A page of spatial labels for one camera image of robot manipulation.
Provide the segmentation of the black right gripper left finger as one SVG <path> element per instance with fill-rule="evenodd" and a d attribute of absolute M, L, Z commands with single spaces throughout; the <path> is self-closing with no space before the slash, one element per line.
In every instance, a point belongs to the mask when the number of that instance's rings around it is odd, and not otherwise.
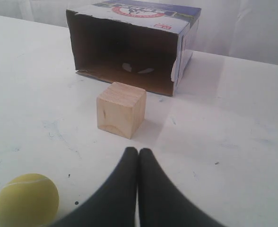
<path fill-rule="evenodd" d="M 101 187 L 52 227 L 133 227 L 137 197 L 138 151 L 127 147 Z"/>

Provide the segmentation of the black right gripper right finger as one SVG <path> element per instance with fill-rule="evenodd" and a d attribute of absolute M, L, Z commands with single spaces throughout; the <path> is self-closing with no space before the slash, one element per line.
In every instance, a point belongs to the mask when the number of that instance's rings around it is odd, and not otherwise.
<path fill-rule="evenodd" d="M 153 152 L 139 152 L 139 219 L 142 227 L 213 227 L 215 220 L 190 202 L 171 182 Z"/>

